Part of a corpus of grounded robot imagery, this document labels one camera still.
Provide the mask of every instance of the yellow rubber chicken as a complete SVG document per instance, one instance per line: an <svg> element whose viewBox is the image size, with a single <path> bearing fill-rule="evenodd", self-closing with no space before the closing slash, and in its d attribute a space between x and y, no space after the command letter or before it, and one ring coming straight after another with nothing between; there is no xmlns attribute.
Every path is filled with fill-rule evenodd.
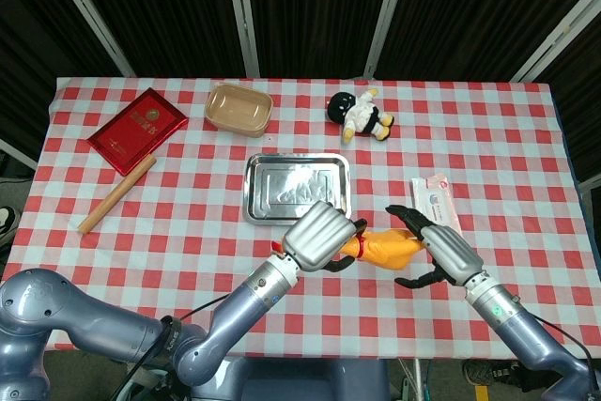
<svg viewBox="0 0 601 401"><path fill-rule="evenodd" d="M401 270L423 245L408 230L365 231L353 237L340 250L359 260L388 270Z"/></svg>

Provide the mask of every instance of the wooden rolling pin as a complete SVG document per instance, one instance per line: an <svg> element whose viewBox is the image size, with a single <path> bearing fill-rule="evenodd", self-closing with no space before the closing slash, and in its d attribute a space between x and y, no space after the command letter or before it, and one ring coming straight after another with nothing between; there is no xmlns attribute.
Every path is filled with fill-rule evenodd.
<svg viewBox="0 0 601 401"><path fill-rule="evenodd" d="M100 202L96 208L94 208L89 215L79 224L77 230L79 230L82 234L87 234L90 230L94 228L98 222L104 218L111 208L115 206L115 204L121 199L125 193L127 193L130 188L135 185L141 176L146 174L146 171L152 167L154 163L157 162L157 159L154 158L154 155L148 154L144 157L144 159L136 164L136 166L131 170L129 174L125 176L121 182L113 188L113 190L106 196L102 202Z"/></svg>

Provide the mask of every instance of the food container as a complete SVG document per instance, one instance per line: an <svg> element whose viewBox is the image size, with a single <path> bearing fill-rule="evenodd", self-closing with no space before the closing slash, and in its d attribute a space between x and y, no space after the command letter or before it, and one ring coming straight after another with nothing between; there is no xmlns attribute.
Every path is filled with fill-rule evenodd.
<svg viewBox="0 0 601 401"><path fill-rule="evenodd" d="M290 225L316 201L350 218L348 162L338 154L255 154L246 164L244 216L252 224Z"/></svg>
<svg viewBox="0 0 601 401"><path fill-rule="evenodd" d="M219 129L261 136L271 117L269 94L238 85L221 84L210 92L205 118Z"/></svg>

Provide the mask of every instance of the red and white checkered tablecloth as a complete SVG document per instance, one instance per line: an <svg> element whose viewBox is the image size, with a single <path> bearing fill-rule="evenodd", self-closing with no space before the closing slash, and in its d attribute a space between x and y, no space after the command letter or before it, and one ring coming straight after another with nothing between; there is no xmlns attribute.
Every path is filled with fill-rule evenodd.
<svg viewBox="0 0 601 401"><path fill-rule="evenodd" d="M412 177L444 173L463 235L488 271L601 357L601 283L547 85L372 81L380 90L376 103L395 113L397 125L384 143L356 136L344 146L340 127L326 120L326 100L340 90L359 94L366 81L229 81L271 94L275 107L260 138L217 131L204 120L218 80L58 82L5 278L49 268L104 301L149 316L181 315L235 288L285 232L242 217L249 157L335 152L350 163L353 218L376 229L401 226L384 207L411 204ZM158 162L146 177L82 237L79 222L121 179L85 139L150 86L190 123L155 151ZM397 273L356 263L338 274L303 274L233 352L510 357L463 300L462 288L410 291L393 282L430 268L422 252ZM194 320L207 326L209 316ZM69 338L55 332L49 345L70 347Z"/></svg>

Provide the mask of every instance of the toy chicken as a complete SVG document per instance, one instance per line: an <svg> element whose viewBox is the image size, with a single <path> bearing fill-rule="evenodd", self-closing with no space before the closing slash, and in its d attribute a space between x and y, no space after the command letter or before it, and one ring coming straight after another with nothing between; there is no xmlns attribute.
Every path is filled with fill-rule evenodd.
<svg viewBox="0 0 601 401"><path fill-rule="evenodd" d="M328 102L328 117L337 124L343 124L343 141L348 144L355 132L371 133L379 141L391 134L394 116L380 112L372 102L378 94L375 88L368 89L358 98L350 93L334 94Z"/></svg>
<svg viewBox="0 0 601 401"><path fill-rule="evenodd" d="M365 231L350 239L340 252L388 270L401 270L422 248L422 243L408 230L389 229Z"/></svg>

